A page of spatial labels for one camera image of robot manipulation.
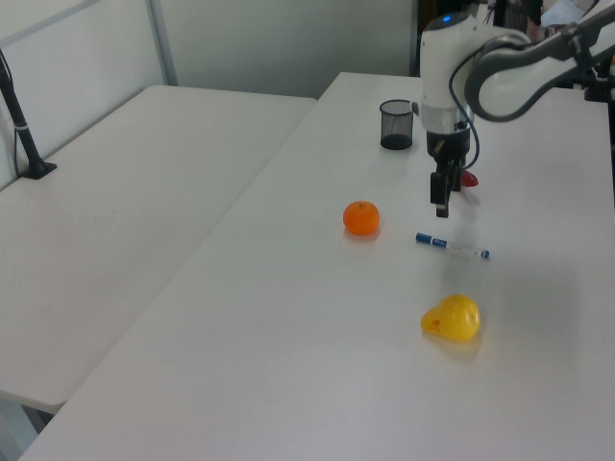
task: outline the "blue marker cap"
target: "blue marker cap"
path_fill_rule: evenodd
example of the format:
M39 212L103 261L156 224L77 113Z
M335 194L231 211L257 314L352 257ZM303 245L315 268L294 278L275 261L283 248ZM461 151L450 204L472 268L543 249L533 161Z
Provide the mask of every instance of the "blue marker cap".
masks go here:
M431 243L431 235L418 232L416 234L416 241L421 243Z

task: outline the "red object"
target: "red object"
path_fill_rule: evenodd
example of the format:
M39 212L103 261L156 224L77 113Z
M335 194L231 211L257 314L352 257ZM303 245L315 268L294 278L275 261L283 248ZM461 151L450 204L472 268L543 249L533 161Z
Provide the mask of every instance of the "red object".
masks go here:
M461 185L463 187L474 187L479 185L479 179L469 171L464 171L461 175Z

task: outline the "black pole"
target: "black pole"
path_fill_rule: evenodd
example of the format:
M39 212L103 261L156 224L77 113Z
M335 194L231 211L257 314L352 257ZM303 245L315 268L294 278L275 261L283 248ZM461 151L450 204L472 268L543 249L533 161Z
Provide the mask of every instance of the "black pole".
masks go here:
M24 117L21 111L21 106L17 101L17 95L14 92L12 85L12 78L9 74L8 66L5 65L3 60L4 56L0 56L0 90L2 96L7 103L7 108L11 114L12 122L15 125L17 133L19 133L19 139L28 156L29 168L28 171L22 173L21 176L29 178L31 180L39 180L47 173L56 169L56 165L53 163L46 163L40 158L38 154L37 145L30 134L26 117Z
M495 10L493 11L493 25L503 27L505 16L506 0L496 0Z

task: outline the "black stand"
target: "black stand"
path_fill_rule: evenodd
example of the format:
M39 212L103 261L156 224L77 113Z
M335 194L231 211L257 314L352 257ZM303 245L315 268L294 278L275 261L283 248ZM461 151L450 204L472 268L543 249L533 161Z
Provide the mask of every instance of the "black stand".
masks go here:
M7 108L9 108L12 122L14 123L15 129L19 134L19 139L21 139L21 144L26 151L26 156L28 156L28 161L30 163L28 171L22 173L21 176L31 180L39 180L51 171L55 170L57 165L54 163L47 163L40 158L37 145L32 139L30 129L28 128L28 123L26 122L26 118L21 111L21 106L19 106L19 102L17 101L17 96L15 95L12 86L12 79L9 74L9 69L1 58L2 57L0 57L0 90L2 91L2 96L7 103Z

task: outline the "marker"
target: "marker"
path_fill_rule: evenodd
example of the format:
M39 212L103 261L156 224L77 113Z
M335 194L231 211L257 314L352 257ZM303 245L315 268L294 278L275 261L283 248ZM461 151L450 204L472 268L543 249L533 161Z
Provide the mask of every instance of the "marker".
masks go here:
M464 247L463 245L459 245L453 242L447 242L446 240L441 240L439 238L433 238L431 235L426 235L420 232L416 234L416 241L420 243L427 243L428 245L433 245L434 247L444 248L446 250L453 250L454 252L458 252L464 255L472 255L480 257L481 259L489 259L488 250Z

